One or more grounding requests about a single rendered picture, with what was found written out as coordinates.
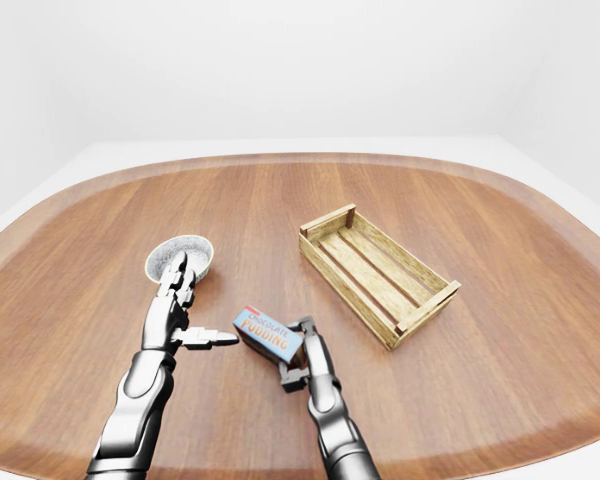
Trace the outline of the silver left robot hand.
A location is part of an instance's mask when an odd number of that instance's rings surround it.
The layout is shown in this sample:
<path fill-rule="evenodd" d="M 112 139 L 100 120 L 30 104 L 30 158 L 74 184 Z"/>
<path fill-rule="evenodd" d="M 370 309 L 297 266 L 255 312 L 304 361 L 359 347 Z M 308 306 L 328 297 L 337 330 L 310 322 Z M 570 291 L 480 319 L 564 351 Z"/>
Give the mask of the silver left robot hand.
<path fill-rule="evenodd" d="M 194 269 L 188 266 L 186 252 L 175 253 L 163 270 L 158 292 L 144 321 L 143 350 L 174 354 L 181 346 L 189 350 L 209 350 L 239 342 L 239 338 L 229 332 L 189 326 L 187 309 L 194 302 L 196 280 Z"/>

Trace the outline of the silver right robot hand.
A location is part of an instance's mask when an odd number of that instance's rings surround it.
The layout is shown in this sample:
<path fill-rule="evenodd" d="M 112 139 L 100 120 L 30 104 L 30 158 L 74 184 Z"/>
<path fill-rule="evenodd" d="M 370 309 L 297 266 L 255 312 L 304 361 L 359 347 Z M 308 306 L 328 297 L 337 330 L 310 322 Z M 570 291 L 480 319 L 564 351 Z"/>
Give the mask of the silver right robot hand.
<path fill-rule="evenodd" d="M 335 376 L 334 365 L 323 337 L 318 333 L 313 318 L 307 316 L 292 322 L 287 327 L 294 332 L 302 332 L 302 347 L 308 366 L 288 369 L 284 362 L 279 363 L 281 385 L 287 393 L 309 387 L 314 400 L 326 399 L 330 388 L 341 389 Z"/>

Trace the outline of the chocolate pudding box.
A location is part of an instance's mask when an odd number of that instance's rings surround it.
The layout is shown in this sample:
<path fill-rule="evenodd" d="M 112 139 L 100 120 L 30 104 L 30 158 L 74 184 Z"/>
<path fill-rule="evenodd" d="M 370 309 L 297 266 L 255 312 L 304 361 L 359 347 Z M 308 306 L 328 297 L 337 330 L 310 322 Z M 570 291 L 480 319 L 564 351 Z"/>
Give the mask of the chocolate pudding box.
<path fill-rule="evenodd" d="M 270 316 L 246 306 L 233 320 L 233 326 L 247 345 L 275 364 L 304 366 L 303 338 Z"/>

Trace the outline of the wooden slat tray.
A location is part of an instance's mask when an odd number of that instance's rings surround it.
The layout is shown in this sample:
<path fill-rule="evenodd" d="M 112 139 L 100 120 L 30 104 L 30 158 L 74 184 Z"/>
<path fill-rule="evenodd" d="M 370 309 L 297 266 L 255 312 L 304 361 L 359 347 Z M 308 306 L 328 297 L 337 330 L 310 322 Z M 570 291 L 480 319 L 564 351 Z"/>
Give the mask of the wooden slat tray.
<path fill-rule="evenodd" d="M 356 211 L 300 227 L 301 253 L 388 349 L 438 315 L 460 288 Z"/>

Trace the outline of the patterned grey bowl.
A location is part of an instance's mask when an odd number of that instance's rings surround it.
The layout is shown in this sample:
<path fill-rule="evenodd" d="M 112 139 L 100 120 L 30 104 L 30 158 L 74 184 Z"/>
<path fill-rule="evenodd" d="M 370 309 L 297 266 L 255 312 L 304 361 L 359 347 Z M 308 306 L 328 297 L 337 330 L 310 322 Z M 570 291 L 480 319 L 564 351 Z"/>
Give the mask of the patterned grey bowl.
<path fill-rule="evenodd" d="M 180 251 L 186 253 L 187 268 L 195 271 L 196 282 L 202 280 L 210 270 L 214 247 L 200 235 L 180 235 L 156 246 L 145 261 L 146 276 L 154 283 L 159 283 L 164 269 Z"/>

